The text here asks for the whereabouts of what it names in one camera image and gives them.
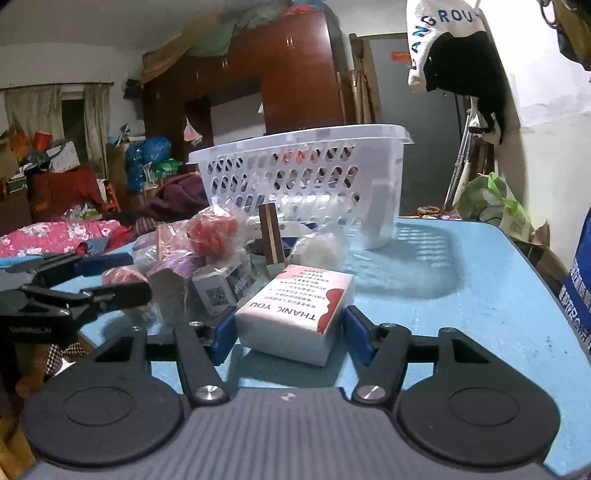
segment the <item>black and white sweatshirt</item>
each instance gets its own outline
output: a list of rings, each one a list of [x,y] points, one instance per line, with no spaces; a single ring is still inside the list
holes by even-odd
[[[463,0],[408,0],[408,47],[412,66],[408,84],[415,92],[440,88],[474,97],[491,133],[505,127],[506,80],[484,22]]]

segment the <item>black and white checkered cloth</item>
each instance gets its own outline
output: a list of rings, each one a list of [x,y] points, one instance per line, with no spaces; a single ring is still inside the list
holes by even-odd
[[[65,356],[81,358],[88,355],[88,352],[80,342],[71,344],[65,350],[62,350],[58,345],[51,345],[47,352],[47,363],[45,366],[44,381],[53,377],[61,368],[61,359]]]

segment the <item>tabletop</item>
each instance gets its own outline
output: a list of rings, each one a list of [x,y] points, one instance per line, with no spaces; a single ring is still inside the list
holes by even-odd
[[[119,251],[129,251],[130,245]],[[416,335],[455,327],[544,388],[561,414],[547,465],[559,474],[590,460],[591,367],[554,297],[507,237],[482,223],[400,220],[395,238],[374,251],[352,252],[355,304],[374,323],[398,323]],[[76,278],[56,288],[79,291],[100,277]],[[101,344],[131,325],[109,313],[82,332]],[[151,325],[151,333],[160,325]],[[250,351],[239,343],[217,368],[229,389],[339,386],[350,395],[358,381],[342,339],[325,368]],[[432,373],[409,365],[404,388]],[[152,373],[178,392],[176,365],[154,362]]]

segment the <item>white wall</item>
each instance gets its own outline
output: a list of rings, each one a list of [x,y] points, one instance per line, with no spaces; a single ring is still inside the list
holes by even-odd
[[[406,32],[406,0],[324,0],[339,17],[349,68],[353,56],[349,34],[381,35]]]
[[[113,82],[109,132],[142,118],[139,102],[123,99],[127,78],[139,78],[142,53],[72,43],[29,43],[0,47],[0,88],[42,83]],[[8,127],[0,95],[0,133]]]
[[[261,137],[267,131],[263,114],[258,113],[260,93],[212,107],[213,144]]]
[[[534,226],[569,267],[591,206],[591,73],[564,58],[534,0],[482,0],[521,127],[497,150],[502,174]]]

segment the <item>laundry basket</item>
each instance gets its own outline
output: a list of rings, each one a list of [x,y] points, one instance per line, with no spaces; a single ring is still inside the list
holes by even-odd
[[[404,145],[399,125],[347,125],[251,138],[192,152],[207,198],[247,215],[275,202],[286,220],[337,222],[352,248],[392,238]]]

